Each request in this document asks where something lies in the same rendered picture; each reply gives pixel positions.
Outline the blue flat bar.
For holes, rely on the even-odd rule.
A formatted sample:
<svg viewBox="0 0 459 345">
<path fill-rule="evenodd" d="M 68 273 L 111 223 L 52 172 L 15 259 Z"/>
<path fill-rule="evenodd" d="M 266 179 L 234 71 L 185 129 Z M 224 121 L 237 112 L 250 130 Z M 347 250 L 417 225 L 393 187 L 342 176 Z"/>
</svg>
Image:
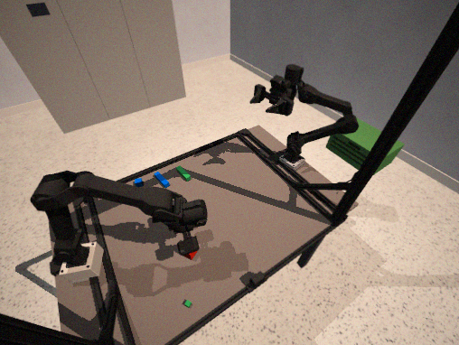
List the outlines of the blue flat bar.
<svg viewBox="0 0 459 345">
<path fill-rule="evenodd" d="M 154 173 L 155 175 L 155 178 L 165 187 L 167 188 L 168 186 L 170 186 L 169 182 L 163 177 L 162 174 L 160 174 L 159 172 L 156 172 Z"/>
</svg>

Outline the red cube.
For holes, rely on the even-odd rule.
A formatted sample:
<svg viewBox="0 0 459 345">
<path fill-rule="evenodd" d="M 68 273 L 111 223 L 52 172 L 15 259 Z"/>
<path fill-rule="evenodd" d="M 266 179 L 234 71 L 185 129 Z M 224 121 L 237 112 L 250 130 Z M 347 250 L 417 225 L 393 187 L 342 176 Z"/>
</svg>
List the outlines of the red cube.
<svg viewBox="0 0 459 345">
<path fill-rule="evenodd" d="M 189 255 L 186 255 L 186 257 L 188 257 L 189 259 L 192 260 L 196 253 L 197 253 L 197 251 L 195 251 L 195 252 L 193 252 L 193 253 L 191 253 Z"/>
</svg>

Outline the green rectangular block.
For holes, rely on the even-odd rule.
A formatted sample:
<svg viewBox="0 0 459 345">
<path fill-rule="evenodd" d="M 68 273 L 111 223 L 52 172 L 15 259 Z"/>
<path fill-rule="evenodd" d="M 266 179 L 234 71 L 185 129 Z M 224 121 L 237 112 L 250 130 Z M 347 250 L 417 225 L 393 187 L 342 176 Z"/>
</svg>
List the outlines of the green rectangular block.
<svg viewBox="0 0 459 345">
<path fill-rule="evenodd" d="M 182 168 L 181 165 L 176 167 L 176 171 L 186 180 L 191 180 L 191 176 Z"/>
</svg>

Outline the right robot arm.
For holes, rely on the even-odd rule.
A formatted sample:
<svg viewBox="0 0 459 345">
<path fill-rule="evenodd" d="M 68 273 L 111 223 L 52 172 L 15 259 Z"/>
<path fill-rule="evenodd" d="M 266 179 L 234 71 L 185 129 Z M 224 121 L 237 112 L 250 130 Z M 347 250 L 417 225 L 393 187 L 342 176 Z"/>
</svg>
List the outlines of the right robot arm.
<svg viewBox="0 0 459 345">
<path fill-rule="evenodd" d="M 331 125 L 324 126 L 304 134 L 300 134 L 299 131 L 291 133 L 291 135 L 289 135 L 286 139 L 288 154 L 284 157 L 291 163 L 296 163 L 301 159 L 299 155 L 302 153 L 302 146 L 306 143 L 330 135 L 351 134 L 356 132 L 359 128 L 357 118 L 352 113 L 350 102 L 323 94 L 313 86 L 305 84 L 304 82 L 302 83 L 301 78 L 303 73 L 304 68 L 301 68 L 300 66 L 295 64 L 286 65 L 285 78 L 275 75 L 270 80 L 271 89 L 269 89 L 269 92 L 272 89 L 276 90 L 279 92 L 280 97 L 282 97 L 286 93 L 286 90 L 289 90 L 289 98 L 294 100 L 297 85 L 298 99 L 300 102 L 305 104 L 318 104 L 324 107 L 328 107 L 330 109 L 342 112 L 343 117 Z"/>
</svg>

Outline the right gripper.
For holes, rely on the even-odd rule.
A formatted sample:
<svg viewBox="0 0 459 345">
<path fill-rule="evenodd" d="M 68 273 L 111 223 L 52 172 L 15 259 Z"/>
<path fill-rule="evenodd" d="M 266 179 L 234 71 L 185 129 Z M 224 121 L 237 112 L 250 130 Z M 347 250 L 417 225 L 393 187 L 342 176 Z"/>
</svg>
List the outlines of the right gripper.
<svg viewBox="0 0 459 345">
<path fill-rule="evenodd" d="M 294 101 L 290 99 L 289 90 L 280 97 L 276 90 L 271 90 L 270 93 L 266 92 L 266 87 L 257 84 L 254 88 L 254 97 L 250 100 L 250 104 L 260 103 L 264 98 L 269 99 L 269 103 L 273 106 L 266 109 L 266 113 L 274 113 L 284 116 L 291 115 L 294 107 Z M 272 95 L 273 94 L 273 95 Z"/>
</svg>

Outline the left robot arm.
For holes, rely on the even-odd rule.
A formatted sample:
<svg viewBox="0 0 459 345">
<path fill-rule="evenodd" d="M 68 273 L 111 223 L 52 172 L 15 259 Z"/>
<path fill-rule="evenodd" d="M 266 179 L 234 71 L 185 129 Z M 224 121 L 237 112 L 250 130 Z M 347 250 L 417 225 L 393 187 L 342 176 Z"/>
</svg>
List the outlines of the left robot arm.
<svg viewBox="0 0 459 345">
<path fill-rule="evenodd" d="M 74 182 L 72 186 L 71 182 Z M 139 188 L 87 171 L 44 175 L 30 202 L 38 211 L 49 211 L 46 215 L 56 237 L 52 262 L 66 262 L 66 268 L 84 266 L 89 257 L 89 247 L 81 245 L 83 229 L 73 227 L 67 206 L 86 196 L 137 207 L 144 214 L 152 216 L 153 223 L 163 222 L 170 228 L 177 228 L 184 221 L 192 231 L 193 228 L 205 226 L 208 217 L 204 200 L 183 202 L 181 194 L 165 188 Z"/>
</svg>

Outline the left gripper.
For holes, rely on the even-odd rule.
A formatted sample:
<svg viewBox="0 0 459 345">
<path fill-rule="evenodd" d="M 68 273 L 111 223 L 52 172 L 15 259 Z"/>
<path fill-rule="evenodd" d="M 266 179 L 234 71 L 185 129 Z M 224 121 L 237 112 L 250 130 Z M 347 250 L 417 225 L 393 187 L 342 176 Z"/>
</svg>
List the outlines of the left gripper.
<svg viewBox="0 0 459 345">
<path fill-rule="evenodd" d="M 174 234 L 183 233 L 184 240 L 177 243 L 179 255 L 181 256 L 186 256 L 188 254 L 191 254 L 192 252 L 199 250 L 199 244 L 198 244 L 197 237 L 191 236 L 191 232 L 188 230 L 187 225 L 188 224 L 183 221 L 183 223 L 177 228 L 168 227 L 169 231 L 173 230 Z"/>
</svg>

